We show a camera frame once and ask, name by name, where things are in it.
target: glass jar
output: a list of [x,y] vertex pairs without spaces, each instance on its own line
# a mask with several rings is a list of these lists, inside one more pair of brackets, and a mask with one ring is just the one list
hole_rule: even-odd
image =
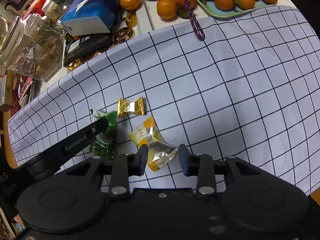
[[38,15],[29,15],[15,23],[7,46],[1,45],[1,59],[7,70],[41,81],[61,66],[63,36],[44,23]]
[[0,15],[0,44],[2,43],[7,33],[8,33],[8,22],[2,15]]

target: plaid tablecloth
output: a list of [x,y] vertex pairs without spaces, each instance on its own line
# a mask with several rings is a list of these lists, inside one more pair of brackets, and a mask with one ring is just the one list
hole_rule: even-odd
[[[221,160],[236,155],[310,194],[320,185],[320,42],[296,9],[275,6],[189,22],[117,45],[35,98],[9,121],[18,164],[90,123],[89,109],[146,98],[145,116],[118,120],[118,154],[136,152],[132,128],[152,115],[164,139]],[[92,154],[88,148],[62,169]],[[103,191],[108,190],[108,177]],[[218,190],[225,189],[217,176]],[[196,186],[178,158],[130,186]]]

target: white table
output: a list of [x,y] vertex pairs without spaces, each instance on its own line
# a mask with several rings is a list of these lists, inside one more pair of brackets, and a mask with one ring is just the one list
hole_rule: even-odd
[[[135,31],[135,37],[143,33],[147,33],[151,30],[157,30],[170,25],[189,21],[189,19],[181,19],[179,17],[175,18],[173,21],[162,20],[157,14],[156,4],[156,1],[143,0],[143,5],[136,11],[139,25],[133,28]],[[291,0],[278,0],[277,5],[296,7]],[[193,12],[196,15],[197,19],[208,17],[207,13],[199,5],[196,6]],[[119,28],[124,26],[125,23],[122,22]],[[45,91],[48,87],[50,87],[52,84],[57,82],[69,72],[70,71],[68,70],[68,68],[60,68],[47,82],[40,83],[38,87],[38,93],[40,94],[41,92]]]

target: yellow candy wrapper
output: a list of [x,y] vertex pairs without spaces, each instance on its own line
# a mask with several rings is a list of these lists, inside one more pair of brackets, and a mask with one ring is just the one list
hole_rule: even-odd
[[178,155],[177,147],[165,143],[152,116],[134,129],[129,137],[138,147],[148,145],[147,164],[152,171],[158,171]]
[[140,114],[144,115],[143,97],[131,102],[125,101],[122,98],[118,99],[118,118],[121,118],[123,114]]

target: candy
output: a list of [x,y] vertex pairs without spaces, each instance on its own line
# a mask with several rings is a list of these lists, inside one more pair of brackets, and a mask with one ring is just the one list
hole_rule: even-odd
[[116,111],[111,111],[107,114],[100,112],[98,110],[90,110],[91,117],[93,121],[100,118],[105,118],[108,120],[109,125],[106,130],[96,136],[96,141],[90,145],[90,152],[96,155],[113,158],[116,150],[117,141],[117,119]]
[[76,61],[71,62],[69,64],[68,70],[73,71],[74,69],[76,69],[77,67],[79,67],[81,65],[82,65],[82,61],[81,61],[81,59],[78,58]]
[[178,155],[177,147],[164,142],[152,116],[134,129],[129,137],[138,147],[148,145],[147,164],[152,171],[158,171]]
[[140,114],[144,115],[143,97],[131,102],[125,101],[122,98],[118,99],[118,118],[121,118],[123,114]]

